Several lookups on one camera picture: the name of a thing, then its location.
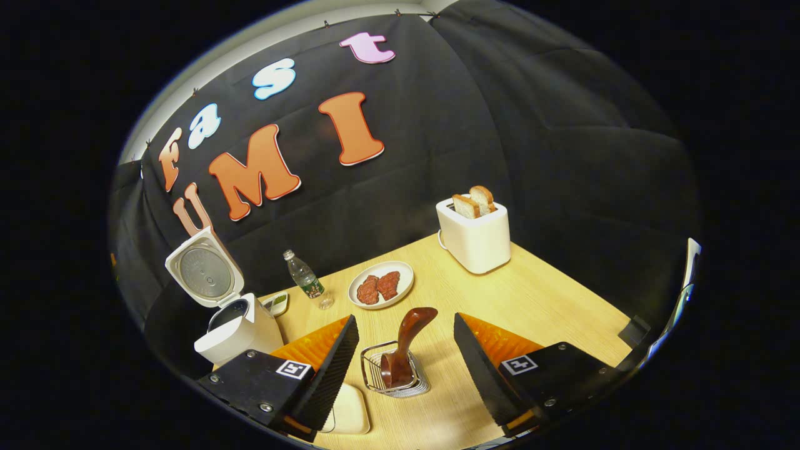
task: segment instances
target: metal holder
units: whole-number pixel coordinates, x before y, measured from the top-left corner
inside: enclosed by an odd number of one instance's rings
[[[367,389],[394,398],[413,397],[428,392],[430,390],[430,384],[428,384],[425,378],[425,372],[422,371],[422,366],[419,365],[419,361],[417,361],[417,358],[414,357],[411,351],[408,352],[408,359],[411,366],[411,381],[408,384],[397,386],[396,388],[387,388],[383,383],[383,378],[381,377],[381,355],[394,352],[397,342],[398,341],[393,340],[384,344],[373,345],[372,347],[365,348],[363,352],[361,352],[361,373],[364,376],[364,384]],[[394,345],[394,348],[385,348],[390,345]],[[375,350],[379,348],[384,349],[380,352],[375,352]]]

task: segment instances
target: plastic bottle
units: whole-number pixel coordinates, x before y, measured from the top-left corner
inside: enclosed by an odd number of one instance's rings
[[[308,295],[308,298],[318,302],[319,309],[328,309],[334,304],[334,298],[325,290],[308,264],[295,256],[292,250],[284,251],[283,259],[286,260],[289,275],[294,282]]]

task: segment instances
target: blue letter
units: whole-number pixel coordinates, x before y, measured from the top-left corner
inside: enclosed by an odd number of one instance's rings
[[[294,60],[284,58],[259,70],[253,77],[253,86],[258,88],[255,90],[255,98],[266,100],[289,87],[294,82],[294,70],[290,67],[294,67]]]
[[[201,109],[189,125],[189,130],[192,132],[189,135],[189,148],[197,148],[203,139],[211,136],[219,128],[220,122],[222,119],[217,117],[217,103],[211,103]]]

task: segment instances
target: white wall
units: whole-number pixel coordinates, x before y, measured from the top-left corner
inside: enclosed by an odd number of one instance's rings
[[[374,15],[426,14],[439,12],[455,0],[311,0],[292,6],[240,31],[198,58],[168,84],[142,114],[120,154],[120,164],[139,160],[146,141],[155,136],[166,120],[192,95],[237,62],[298,34],[354,18]],[[152,143],[160,147],[163,143]]]

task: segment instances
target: meat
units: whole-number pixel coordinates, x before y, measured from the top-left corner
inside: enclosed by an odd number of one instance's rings
[[[378,302],[378,277],[370,275],[358,287],[358,301],[368,305]]]
[[[398,271],[389,272],[378,280],[378,292],[383,295],[384,300],[391,299],[398,294],[399,282],[400,272]]]

